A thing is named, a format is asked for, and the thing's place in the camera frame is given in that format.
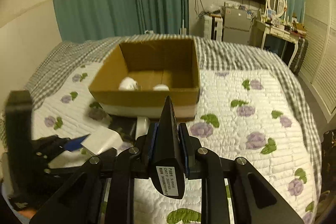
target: cardboard box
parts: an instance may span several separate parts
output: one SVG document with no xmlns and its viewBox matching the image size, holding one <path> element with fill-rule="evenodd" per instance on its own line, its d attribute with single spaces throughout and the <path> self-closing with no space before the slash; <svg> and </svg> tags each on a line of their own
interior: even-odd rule
<svg viewBox="0 0 336 224">
<path fill-rule="evenodd" d="M 118 90 L 125 77 L 141 90 Z M 153 91 L 164 84 L 169 91 Z M 196 47 L 192 39 L 122 42 L 107 57 L 89 90 L 109 114 L 159 118 L 169 95 L 177 119 L 194 119 L 200 91 Z"/>
</svg>

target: mini fridge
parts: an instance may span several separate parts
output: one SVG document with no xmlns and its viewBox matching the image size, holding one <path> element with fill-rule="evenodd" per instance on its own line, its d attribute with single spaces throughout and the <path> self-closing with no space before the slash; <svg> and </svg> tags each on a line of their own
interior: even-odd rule
<svg viewBox="0 0 336 224">
<path fill-rule="evenodd" d="M 251 20 L 247 11 L 225 7 L 222 41 L 248 45 Z"/>
</svg>

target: louvered door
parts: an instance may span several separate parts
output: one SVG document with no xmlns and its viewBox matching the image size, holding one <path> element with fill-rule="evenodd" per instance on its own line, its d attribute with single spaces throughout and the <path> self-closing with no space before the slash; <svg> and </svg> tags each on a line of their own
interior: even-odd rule
<svg viewBox="0 0 336 224">
<path fill-rule="evenodd" d="M 312 82 L 324 48 L 329 21 L 329 0 L 306 0 L 304 25 L 308 49 L 301 72 Z"/>
<path fill-rule="evenodd" d="M 312 85 L 332 113 L 336 107 L 336 0 L 330 0 L 330 12 L 329 37 Z"/>
</svg>

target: quilted bedspread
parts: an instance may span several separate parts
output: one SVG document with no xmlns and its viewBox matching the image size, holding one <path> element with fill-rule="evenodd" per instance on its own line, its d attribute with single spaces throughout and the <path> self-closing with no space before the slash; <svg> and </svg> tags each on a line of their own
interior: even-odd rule
<svg viewBox="0 0 336 224">
<path fill-rule="evenodd" d="M 88 85 L 116 43 L 154 37 L 57 47 L 27 85 L 35 105 L 33 137 L 78 137 L 107 127 L 109 116 L 94 102 Z M 304 222 L 311 223 L 320 194 L 320 143 L 297 80 L 272 53 L 194 39 L 201 96 L 189 133 L 220 157 L 246 157 Z M 0 136 L 3 130 L 0 123 Z M 57 165 L 77 165 L 85 159 L 75 153 Z M 201 182 L 186 181 L 184 198 L 175 200 L 159 194 L 150 180 L 136 180 L 134 210 L 136 223 L 198 223 Z"/>
</svg>

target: oval mirror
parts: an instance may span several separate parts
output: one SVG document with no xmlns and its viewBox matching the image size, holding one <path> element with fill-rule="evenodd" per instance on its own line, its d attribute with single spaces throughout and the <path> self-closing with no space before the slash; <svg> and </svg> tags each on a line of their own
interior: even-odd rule
<svg viewBox="0 0 336 224">
<path fill-rule="evenodd" d="M 281 17 L 284 14 L 285 3 L 285 0 L 267 0 L 267 6 L 275 11 L 275 17 Z"/>
</svg>

